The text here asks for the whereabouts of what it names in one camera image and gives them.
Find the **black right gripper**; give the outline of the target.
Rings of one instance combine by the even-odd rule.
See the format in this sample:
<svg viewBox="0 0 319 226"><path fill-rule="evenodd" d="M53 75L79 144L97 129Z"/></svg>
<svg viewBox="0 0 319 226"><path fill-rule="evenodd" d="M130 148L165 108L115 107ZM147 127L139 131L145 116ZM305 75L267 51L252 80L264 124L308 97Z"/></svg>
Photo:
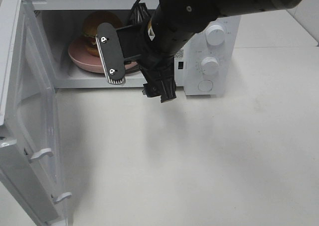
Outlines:
<svg viewBox="0 0 319 226"><path fill-rule="evenodd" d="M138 51L138 64L147 81L143 94L148 98L160 97L165 103L176 98L174 59L160 53L151 41L152 15L145 3L135 4L128 16L128 23L135 28L134 41Z"/></svg>

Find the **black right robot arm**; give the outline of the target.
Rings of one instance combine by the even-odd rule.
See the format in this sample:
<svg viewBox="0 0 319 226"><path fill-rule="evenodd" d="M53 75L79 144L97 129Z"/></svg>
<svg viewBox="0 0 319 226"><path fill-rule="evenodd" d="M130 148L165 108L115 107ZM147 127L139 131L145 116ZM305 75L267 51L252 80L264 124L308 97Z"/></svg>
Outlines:
<svg viewBox="0 0 319 226"><path fill-rule="evenodd" d="M138 60L146 79L143 93L160 97L161 102L176 97L174 56L197 33L218 18L290 9L302 0L159 0L149 13L139 0L133 4L126 22L141 17L142 56Z"/></svg>

